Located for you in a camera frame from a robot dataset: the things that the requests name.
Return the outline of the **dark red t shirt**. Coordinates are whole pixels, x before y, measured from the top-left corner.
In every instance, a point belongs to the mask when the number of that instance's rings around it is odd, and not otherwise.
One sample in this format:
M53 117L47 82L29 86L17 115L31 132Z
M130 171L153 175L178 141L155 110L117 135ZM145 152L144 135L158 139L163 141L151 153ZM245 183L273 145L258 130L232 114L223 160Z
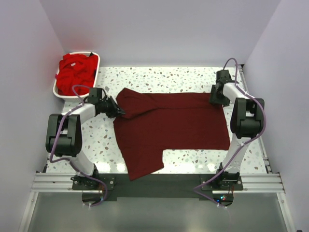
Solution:
M211 104L210 96L119 92L116 101L125 114L113 127L131 181L162 169L167 149L229 149L223 108Z

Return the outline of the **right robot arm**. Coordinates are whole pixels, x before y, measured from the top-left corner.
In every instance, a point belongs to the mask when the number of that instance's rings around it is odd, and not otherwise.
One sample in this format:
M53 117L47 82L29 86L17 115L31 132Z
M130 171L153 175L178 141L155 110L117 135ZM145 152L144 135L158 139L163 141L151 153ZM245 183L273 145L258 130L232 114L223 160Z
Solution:
M265 130L265 101L245 92L232 80L229 71L222 69L216 73L216 84L211 87L210 103L234 105L230 119L231 144L216 175L207 181L213 188L225 189L238 183L249 144Z

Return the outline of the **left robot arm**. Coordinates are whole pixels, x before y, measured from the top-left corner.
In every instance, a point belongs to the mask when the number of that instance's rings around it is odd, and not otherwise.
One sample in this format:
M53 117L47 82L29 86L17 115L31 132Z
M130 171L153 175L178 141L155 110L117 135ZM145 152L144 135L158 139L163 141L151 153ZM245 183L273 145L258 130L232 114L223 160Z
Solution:
M86 86L72 87L73 93L81 102L64 114L49 116L45 142L46 150L50 153L49 161L66 161L74 169L75 176L72 180L78 185L93 189L101 186L106 190L106 184L100 179L96 165L82 151L82 124L99 114L115 118L124 116L125 112L104 89L90 87L88 96L82 98L75 90L76 87Z

